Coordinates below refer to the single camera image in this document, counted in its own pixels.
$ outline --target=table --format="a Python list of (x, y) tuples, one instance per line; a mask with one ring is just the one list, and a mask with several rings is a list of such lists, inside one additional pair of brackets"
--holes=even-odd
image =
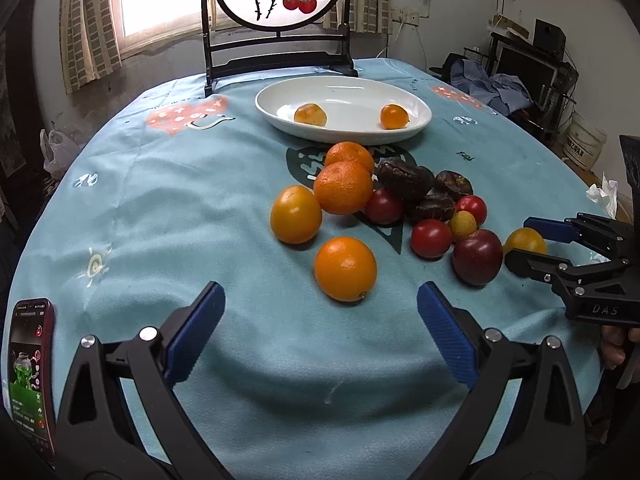
[[(405, 63), (356, 66), (360, 77), (414, 92), (433, 110), (423, 132), (375, 148), (376, 160), (404, 156), (464, 174), (488, 204), (485, 227), (502, 240), (528, 216), (598, 212), (578, 177), (507, 118)], [(253, 100), (279, 77), (304, 72), (324, 73), (238, 76), (207, 99), (202, 75), (166, 83), (79, 155), (27, 243), (10, 295), (10, 304), (44, 296), (56, 305), (55, 405), (83, 335), (131, 338), (215, 280), (225, 287), (226, 313), (175, 393), (229, 471), (238, 480), (405, 479), (466, 394), (417, 313), (418, 287), (433, 280), (482, 327), (523, 342), (559, 336), (586, 408), (600, 376), (598, 329), (569, 323), (547, 285), (504, 267), (485, 288), (462, 285), (449, 256), (425, 262), (412, 254), (407, 226), (325, 215), (308, 246), (274, 240), (271, 203), (286, 186), (311, 186), (327, 147), (275, 130)], [(216, 126), (206, 128), (212, 118)], [(338, 235), (359, 238), (378, 260), (374, 290), (352, 308), (325, 297), (312, 275), (317, 250)], [(589, 260), (581, 247), (550, 251)], [(5, 334), (1, 370), (6, 347)], [(514, 386), (479, 457), (499, 441)], [(125, 389), (147, 449), (162, 457), (132, 385)]]

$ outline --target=smartphone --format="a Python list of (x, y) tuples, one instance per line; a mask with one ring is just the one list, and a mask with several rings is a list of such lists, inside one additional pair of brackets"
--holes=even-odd
[(51, 395), (54, 307), (49, 300), (16, 303), (9, 329), (7, 378), (14, 424), (53, 465), (55, 417)]

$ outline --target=person's hand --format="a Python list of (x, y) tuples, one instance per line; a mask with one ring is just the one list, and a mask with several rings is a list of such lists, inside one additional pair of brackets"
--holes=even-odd
[(620, 326), (603, 325), (600, 350), (602, 350), (602, 360), (609, 370), (625, 362), (625, 351), (622, 346), (627, 337), (634, 343), (640, 343), (640, 328), (628, 330)]

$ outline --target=yellow tomato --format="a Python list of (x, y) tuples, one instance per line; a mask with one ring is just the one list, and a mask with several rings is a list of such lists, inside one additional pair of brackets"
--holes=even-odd
[(453, 241), (459, 242), (478, 229), (476, 218), (469, 211), (458, 211), (449, 220)]
[(286, 244), (303, 244), (316, 236), (322, 223), (322, 209), (304, 186), (290, 186), (276, 198), (271, 208), (271, 230)]
[(516, 229), (511, 233), (502, 247), (504, 254), (508, 253), (512, 249), (521, 249), (532, 253), (546, 254), (546, 243), (545, 239), (540, 236), (538, 231), (529, 227), (523, 227), (521, 229)]
[(399, 105), (386, 105), (380, 110), (380, 122), (387, 130), (399, 130), (409, 122), (409, 114)]

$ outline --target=orange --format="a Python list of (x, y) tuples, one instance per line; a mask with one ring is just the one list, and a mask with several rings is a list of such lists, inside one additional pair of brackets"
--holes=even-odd
[(378, 275), (376, 257), (356, 238), (341, 236), (325, 243), (314, 263), (316, 282), (337, 301), (358, 301), (373, 288)]
[(326, 114), (317, 104), (309, 103), (296, 110), (293, 120), (297, 123), (311, 124), (312, 126), (325, 126)]
[(538, 231), (530, 227), (523, 227), (511, 233), (502, 247), (504, 254), (512, 249), (522, 249), (523, 251), (530, 251), (532, 253), (546, 254), (546, 243)]
[(320, 207), (334, 215), (349, 215), (364, 209), (373, 193), (369, 171), (357, 162), (335, 162), (325, 166), (314, 182)]
[(409, 122), (409, 114), (399, 105), (387, 105), (380, 110), (380, 122), (387, 130), (399, 130)]
[(453, 235), (453, 241), (459, 242), (478, 230), (478, 225), (476, 224), (476, 217), (469, 211), (458, 211), (449, 220), (449, 228)]
[(316, 197), (303, 186), (290, 186), (276, 198), (271, 208), (271, 230), (286, 244), (303, 244), (316, 236), (322, 210)]
[(334, 144), (329, 151), (326, 152), (324, 165), (330, 166), (335, 162), (343, 162), (345, 160), (357, 162), (365, 170), (369, 171), (370, 175), (373, 174), (373, 170), (375, 169), (373, 157), (369, 153), (369, 150), (355, 142), (338, 142), (338, 144)]

